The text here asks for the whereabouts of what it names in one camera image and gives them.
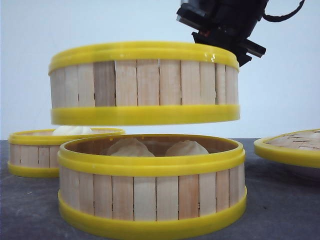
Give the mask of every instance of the black cable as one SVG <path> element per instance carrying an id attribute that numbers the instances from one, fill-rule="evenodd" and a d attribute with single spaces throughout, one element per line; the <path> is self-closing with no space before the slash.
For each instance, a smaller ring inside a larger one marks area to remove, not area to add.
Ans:
<path id="1" fill-rule="evenodd" d="M 294 10 L 293 12 L 290 12 L 289 14 L 287 15 L 283 15 L 283 16 L 271 16 L 271 15 L 266 15 L 266 13 L 263 14 L 263 18 L 265 20 L 267 20 L 268 22 L 273 22 L 273 23 L 279 23 L 279 22 L 282 22 L 282 21 L 285 21 L 289 18 L 291 18 L 293 15 L 295 15 L 297 12 L 300 11 L 300 9 L 302 8 L 302 6 L 304 5 L 305 3 L 305 0 L 302 0 L 300 3 L 299 3 L 299 6 L 296 8 L 296 10 Z"/>

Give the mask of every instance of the bamboo steamer basket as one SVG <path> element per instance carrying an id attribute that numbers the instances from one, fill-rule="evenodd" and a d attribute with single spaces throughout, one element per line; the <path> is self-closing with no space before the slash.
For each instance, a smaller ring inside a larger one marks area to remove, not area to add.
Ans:
<path id="1" fill-rule="evenodd" d="M 320 180 L 320 129 L 296 131 L 254 142 L 255 153 L 285 164 L 293 174 Z"/>
<path id="2" fill-rule="evenodd" d="M 119 128 L 92 128 L 93 133 L 54 135 L 54 129 L 30 130 L 9 136 L 10 157 L 7 163 L 11 174 L 31 178 L 59 177 L 57 153 L 61 144 L 71 140 L 125 134 Z"/>
<path id="3" fill-rule="evenodd" d="M 99 155 L 123 138 L 138 139 L 155 157 Z M 164 156 L 185 140 L 197 141 L 209 154 Z M 58 153 L 60 214 L 78 229 L 113 239 L 211 233 L 245 211 L 244 160 L 241 143 L 212 136 L 137 134 L 67 142 Z"/>
<path id="4" fill-rule="evenodd" d="M 59 125 L 159 125 L 237 120 L 236 56 L 183 42 L 88 45 L 49 66 L 51 121 Z"/>

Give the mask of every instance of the gray table surface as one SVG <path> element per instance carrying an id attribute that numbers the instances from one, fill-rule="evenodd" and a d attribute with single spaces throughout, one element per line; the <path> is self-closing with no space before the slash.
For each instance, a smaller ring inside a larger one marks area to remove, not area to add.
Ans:
<path id="1" fill-rule="evenodd" d="M 287 172 L 254 154 L 254 139 L 237 139 L 246 150 L 247 209 L 232 225 L 193 240 L 320 240 L 320 182 Z M 102 240 L 66 223 L 58 211 L 58 178 L 8 172 L 9 146 L 1 141 L 2 240 Z"/>

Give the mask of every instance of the dumpling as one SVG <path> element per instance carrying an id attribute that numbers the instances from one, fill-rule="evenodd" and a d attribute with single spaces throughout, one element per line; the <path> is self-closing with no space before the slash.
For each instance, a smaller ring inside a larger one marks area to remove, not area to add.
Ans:
<path id="1" fill-rule="evenodd" d="M 125 138 L 117 141 L 111 147 L 104 149 L 100 152 L 100 155 L 109 156 L 128 156 L 128 157 L 154 157 L 149 152 L 146 145 L 138 141 L 135 138 Z"/>
<path id="2" fill-rule="evenodd" d="M 60 126 L 52 132 L 52 136 L 85 135 L 93 131 L 87 126 Z"/>
<path id="3" fill-rule="evenodd" d="M 180 141 L 171 146 L 165 153 L 166 157 L 209 154 L 208 151 L 196 141 Z"/>

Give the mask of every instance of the white background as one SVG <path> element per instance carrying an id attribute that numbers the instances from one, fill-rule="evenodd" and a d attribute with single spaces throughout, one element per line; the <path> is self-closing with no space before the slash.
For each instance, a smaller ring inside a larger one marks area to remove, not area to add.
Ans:
<path id="1" fill-rule="evenodd" d="M 300 0 L 270 0 L 283 15 Z M 106 42 L 193 42 L 176 21 L 179 0 L 2 0 L 1 140 L 10 133 L 54 128 L 48 65 L 63 50 Z M 267 48 L 240 69 L 238 121 L 124 126 L 127 133 L 186 133 L 260 138 L 320 128 L 320 2 L 306 0 L 293 18 L 261 20 L 250 40 Z"/>

